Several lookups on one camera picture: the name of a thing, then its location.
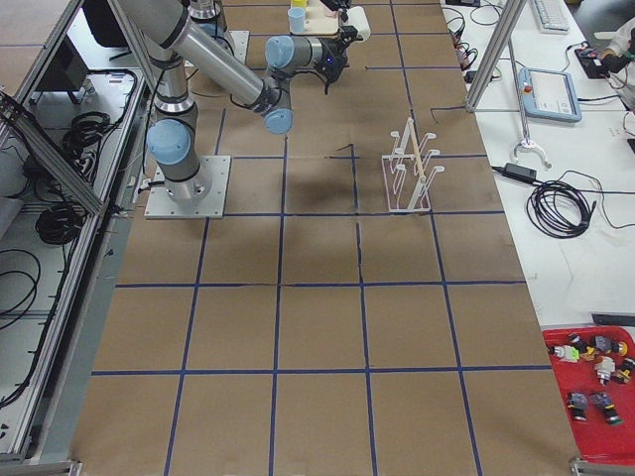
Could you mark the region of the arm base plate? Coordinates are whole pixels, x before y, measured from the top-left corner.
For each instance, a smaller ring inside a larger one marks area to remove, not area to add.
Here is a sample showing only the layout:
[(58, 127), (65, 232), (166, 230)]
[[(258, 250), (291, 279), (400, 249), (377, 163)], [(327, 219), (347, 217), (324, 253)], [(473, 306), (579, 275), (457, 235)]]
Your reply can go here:
[(165, 179), (157, 166), (154, 180), (163, 184), (151, 188), (144, 216), (148, 219), (200, 219), (223, 217), (230, 156), (199, 156), (195, 177), (183, 182)]
[(250, 32), (246, 30), (228, 30), (217, 40), (241, 63), (246, 64)]

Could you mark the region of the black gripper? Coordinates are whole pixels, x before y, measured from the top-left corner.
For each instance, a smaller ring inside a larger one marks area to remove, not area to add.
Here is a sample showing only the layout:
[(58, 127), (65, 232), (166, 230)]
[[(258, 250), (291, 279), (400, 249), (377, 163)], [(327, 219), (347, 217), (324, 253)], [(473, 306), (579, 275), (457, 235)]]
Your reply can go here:
[(347, 10), (351, 7), (351, 0), (320, 0), (328, 11)]
[(335, 38), (318, 38), (321, 53), (317, 59), (317, 73), (323, 78), (324, 93), (338, 81), (348, 65), (346, 50), (358, 40), (355, 27), (340, 27)]

